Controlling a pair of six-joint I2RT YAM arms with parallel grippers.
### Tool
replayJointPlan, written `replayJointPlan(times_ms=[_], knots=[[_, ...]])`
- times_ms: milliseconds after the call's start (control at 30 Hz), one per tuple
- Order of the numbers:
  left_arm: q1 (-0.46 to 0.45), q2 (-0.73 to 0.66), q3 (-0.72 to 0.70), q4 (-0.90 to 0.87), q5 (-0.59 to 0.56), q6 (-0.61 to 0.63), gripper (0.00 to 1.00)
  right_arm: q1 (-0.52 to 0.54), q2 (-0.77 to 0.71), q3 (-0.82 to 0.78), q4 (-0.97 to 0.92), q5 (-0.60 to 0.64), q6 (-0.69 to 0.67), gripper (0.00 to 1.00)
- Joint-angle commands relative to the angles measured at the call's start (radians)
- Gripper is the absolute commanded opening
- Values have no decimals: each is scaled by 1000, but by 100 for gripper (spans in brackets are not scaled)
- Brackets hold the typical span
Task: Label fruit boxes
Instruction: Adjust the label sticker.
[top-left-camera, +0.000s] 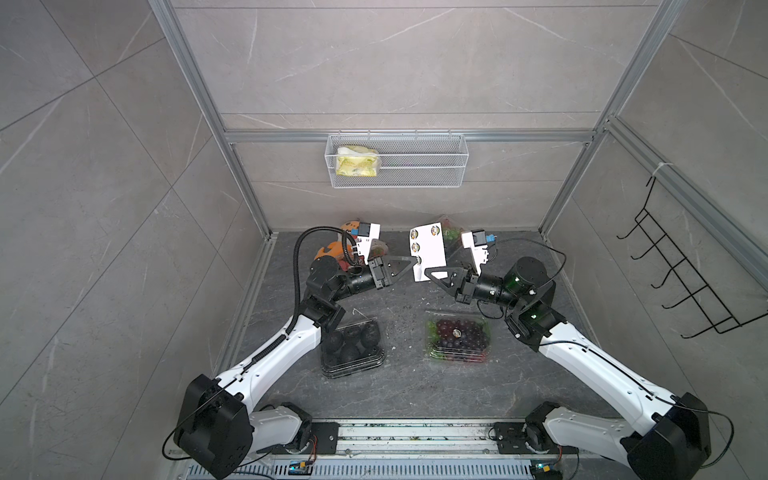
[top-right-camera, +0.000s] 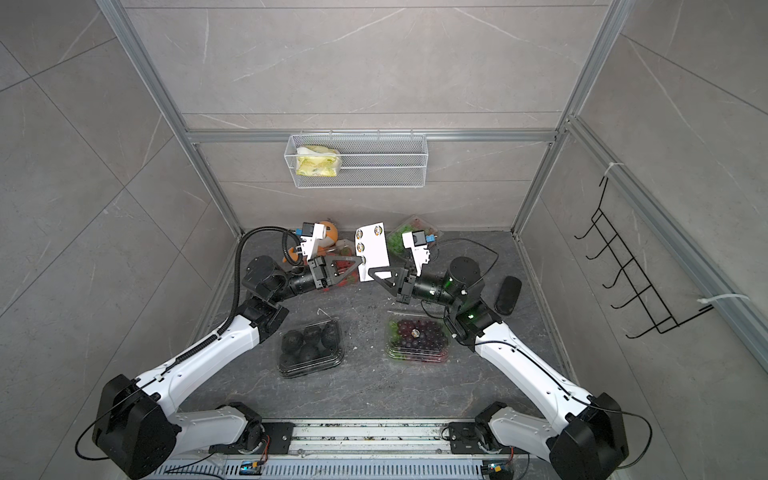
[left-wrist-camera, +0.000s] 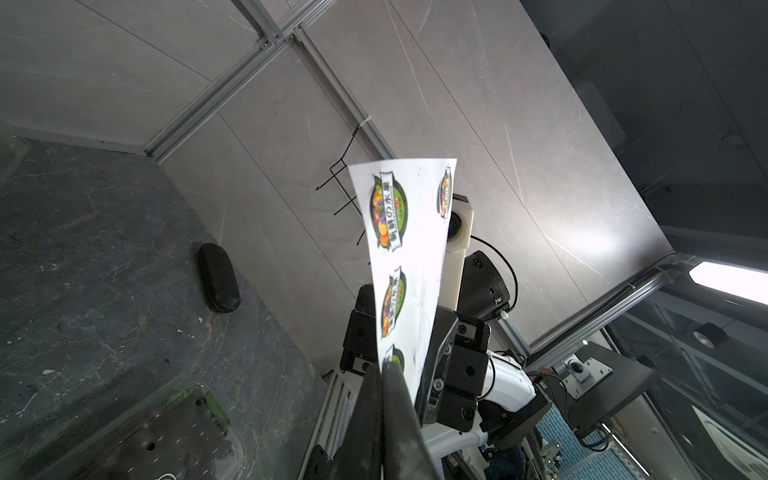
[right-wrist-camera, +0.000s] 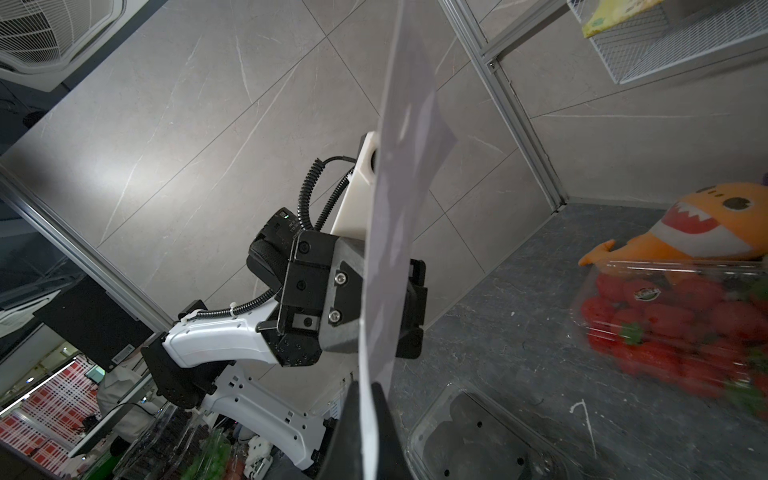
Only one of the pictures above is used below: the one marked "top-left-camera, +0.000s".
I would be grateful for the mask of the white sticker sheet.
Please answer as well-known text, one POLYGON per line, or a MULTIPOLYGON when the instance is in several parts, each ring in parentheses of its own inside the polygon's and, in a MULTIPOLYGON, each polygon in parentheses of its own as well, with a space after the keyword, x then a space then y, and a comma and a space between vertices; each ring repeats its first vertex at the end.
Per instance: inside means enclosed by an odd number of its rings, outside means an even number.
POLYGON ((411 255, 416 258, 413 276, 416 282, 429 281, 425 271, 429 268, 445 267, 446 256, 443 230, 440 223, 414 227, 409 233, 411 255))

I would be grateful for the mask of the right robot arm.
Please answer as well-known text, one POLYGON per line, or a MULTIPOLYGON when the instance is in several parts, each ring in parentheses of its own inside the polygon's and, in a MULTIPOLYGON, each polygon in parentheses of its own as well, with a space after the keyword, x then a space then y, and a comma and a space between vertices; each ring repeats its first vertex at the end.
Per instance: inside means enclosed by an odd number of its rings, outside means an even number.
POLYGON ((518 341, 569 371, 618 414, 601 418, 544 402, 525 419, 529 450, 574 447, 623 464, 640 479, 691 479, 704 467, 712 453, 706 405, 643 378, 582 335, 551 307, 555 283, 540 260, 523 257, 503 277, 461 267, 417 270, 460 303, 501 307, 518 341))

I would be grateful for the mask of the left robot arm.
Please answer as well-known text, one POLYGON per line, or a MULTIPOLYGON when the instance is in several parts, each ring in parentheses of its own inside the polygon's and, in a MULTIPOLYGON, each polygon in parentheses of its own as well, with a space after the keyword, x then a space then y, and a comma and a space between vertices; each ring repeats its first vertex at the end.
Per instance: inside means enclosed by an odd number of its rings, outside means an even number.
POLYGON ((395 265, 411 270, 412 256, 373 258, 342 269, 322 256, 309 269, 298 311, 267 342, 215 378, 199 375, 187 387, 174 443, 216 479, 224 479, 258 452, 273 447, 303 451, 311 416, 286 403, 260 410, 270 387, 305 354, 329 338, 345 314, 340 300, 397 282, 395 265))

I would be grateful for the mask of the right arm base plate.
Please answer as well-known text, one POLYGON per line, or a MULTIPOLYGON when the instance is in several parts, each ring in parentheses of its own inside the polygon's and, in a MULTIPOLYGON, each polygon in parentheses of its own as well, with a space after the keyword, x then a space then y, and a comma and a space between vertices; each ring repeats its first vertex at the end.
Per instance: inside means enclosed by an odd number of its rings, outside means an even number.
POLYGON ((529 427, 525 420, 494 422, 485 438, 496 445, 500 454, 511 455, 576 455, 579 450, 556 444, 539 426, 529 427))

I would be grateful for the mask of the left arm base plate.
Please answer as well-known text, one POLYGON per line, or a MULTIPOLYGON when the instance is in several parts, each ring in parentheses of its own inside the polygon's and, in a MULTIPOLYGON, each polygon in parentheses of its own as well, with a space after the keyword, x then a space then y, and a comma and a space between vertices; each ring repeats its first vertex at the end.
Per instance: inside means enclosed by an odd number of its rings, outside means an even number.
POLYGON ((299 445, 305 447, 308 442, 317 440, 314 450, 319 455, 335 455, 340 439, 340 427, 338 422, 312 421, 303 425, 299 434, 299 445))

